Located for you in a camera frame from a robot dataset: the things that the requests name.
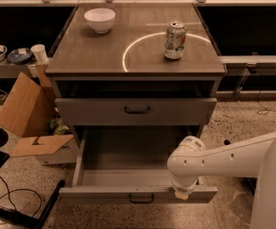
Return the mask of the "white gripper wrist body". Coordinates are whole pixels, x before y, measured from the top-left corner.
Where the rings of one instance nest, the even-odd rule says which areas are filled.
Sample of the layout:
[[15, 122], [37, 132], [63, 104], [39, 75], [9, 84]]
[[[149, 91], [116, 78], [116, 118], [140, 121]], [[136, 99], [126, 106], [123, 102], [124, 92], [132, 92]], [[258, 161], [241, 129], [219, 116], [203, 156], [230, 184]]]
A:
[[181, 194], [191, 194], [197, 184], [195, 177], [173, 177], [172, 186], [174, 190]]

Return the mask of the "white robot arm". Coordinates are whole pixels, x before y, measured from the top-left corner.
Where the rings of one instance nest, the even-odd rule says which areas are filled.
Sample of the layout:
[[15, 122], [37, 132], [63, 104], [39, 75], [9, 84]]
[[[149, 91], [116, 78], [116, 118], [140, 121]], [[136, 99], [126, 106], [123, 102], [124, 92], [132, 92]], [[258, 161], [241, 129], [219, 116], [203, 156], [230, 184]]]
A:
[[183, 200], [198, 177], [255, 177], [250, 229], [276, 229], [276, 132], [210, 150], [189, 135], [169, 156], [167, 168], [175, 196]]

